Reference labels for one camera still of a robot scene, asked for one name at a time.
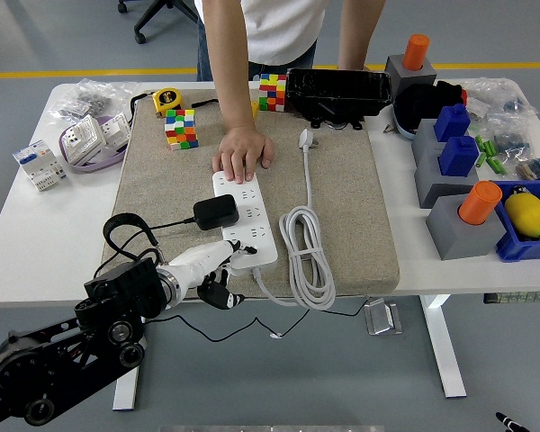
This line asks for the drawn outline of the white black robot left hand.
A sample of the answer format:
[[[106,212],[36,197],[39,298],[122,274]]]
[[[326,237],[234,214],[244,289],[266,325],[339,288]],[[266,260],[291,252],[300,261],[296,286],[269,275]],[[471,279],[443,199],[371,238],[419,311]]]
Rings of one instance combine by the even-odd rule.
[[[190,247],[169,263],[157,266],[158,278],[166,296],[166,308],[175,307],[190,289],[211,306],[228,310],[245,299],[228,291],[230,259],[235,255],[255,255],[257,249],[239,240],[219,240]]]

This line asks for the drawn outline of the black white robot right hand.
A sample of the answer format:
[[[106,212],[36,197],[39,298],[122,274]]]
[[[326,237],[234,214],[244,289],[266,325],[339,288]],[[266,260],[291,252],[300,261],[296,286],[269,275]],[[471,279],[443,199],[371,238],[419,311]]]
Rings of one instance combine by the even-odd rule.
[[[530,432],[530,430],[521,424],[517,423],[512,418],[501,412],[496,413],[496,418],[504,425],[507,431],[510,432]]]

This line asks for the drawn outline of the person's right hand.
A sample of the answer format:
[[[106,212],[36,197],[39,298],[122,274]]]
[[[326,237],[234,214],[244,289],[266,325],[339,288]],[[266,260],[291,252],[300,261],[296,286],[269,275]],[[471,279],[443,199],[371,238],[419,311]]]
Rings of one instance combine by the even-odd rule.
[[[269,168],[275,160],[275,144],[253,126],[227,130],[212,158],[213,172],[223,172],[228,181],[243,184],[253,179],[257,164]]]

